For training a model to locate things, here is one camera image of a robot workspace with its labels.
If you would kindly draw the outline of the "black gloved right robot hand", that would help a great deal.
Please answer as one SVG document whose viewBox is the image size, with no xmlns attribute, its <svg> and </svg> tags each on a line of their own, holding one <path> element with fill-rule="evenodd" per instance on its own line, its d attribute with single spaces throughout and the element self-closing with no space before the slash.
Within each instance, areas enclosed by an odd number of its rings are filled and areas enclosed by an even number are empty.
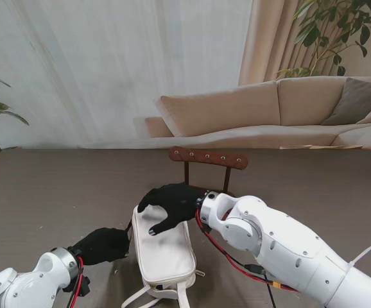
<svg viewBox="0 0 371 308">
<path fill-rule="evenodd" d="M 139 202 L 137 212 L 143 212 L 149 205 L 162 207 L 166 211 L 168 216 L 148 231 L 150 235 L 157 235 L 175 228 L 183 221 L 193 219 L 198 200 L 203 197 L 201 190 L 186 183 L 167 184 L 150 190 Z"/>
</svg>

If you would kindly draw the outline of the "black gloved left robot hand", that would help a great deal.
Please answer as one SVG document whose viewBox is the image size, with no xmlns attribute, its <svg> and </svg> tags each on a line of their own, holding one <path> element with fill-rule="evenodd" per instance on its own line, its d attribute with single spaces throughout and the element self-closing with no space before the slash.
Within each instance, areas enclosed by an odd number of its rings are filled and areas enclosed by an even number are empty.
<svg viewBox="0 0 371 308">
<path fill-rule="evenodd" d="M 129 251 L 128 232 L 116 228 L 99 228 L 69 247 L 84 265 L 93 266 L 102 262 L 124 259 Z"/>
</svg>

